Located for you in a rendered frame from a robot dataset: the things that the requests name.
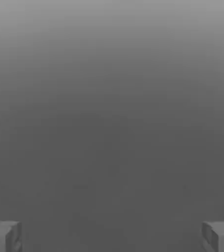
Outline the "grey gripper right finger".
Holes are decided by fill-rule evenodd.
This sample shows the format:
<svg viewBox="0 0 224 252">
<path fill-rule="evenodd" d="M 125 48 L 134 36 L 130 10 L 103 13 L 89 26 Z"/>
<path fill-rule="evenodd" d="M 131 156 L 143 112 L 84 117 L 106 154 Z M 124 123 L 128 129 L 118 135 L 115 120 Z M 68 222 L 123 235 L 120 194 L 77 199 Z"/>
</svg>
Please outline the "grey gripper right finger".
<svg viewBox="0 0 224 252">
<path fill-rule="evenodd" d="M 204 221 L 201 237 L 205 252 L 224 252 L 224 221 Z"/>
</svg>

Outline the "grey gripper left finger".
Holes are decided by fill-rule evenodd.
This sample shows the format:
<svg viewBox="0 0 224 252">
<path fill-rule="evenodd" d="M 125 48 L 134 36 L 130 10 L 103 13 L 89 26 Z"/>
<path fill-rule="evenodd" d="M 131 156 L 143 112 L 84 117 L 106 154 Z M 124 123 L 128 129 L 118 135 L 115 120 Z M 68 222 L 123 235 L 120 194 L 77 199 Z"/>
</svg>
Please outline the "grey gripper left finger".
<svg viewBox="0 0 224 252">
<path fill-rule="evenodd" d="M 0 221 L 0 252 L 23 252 L 21 222 Z"/>
</svg>

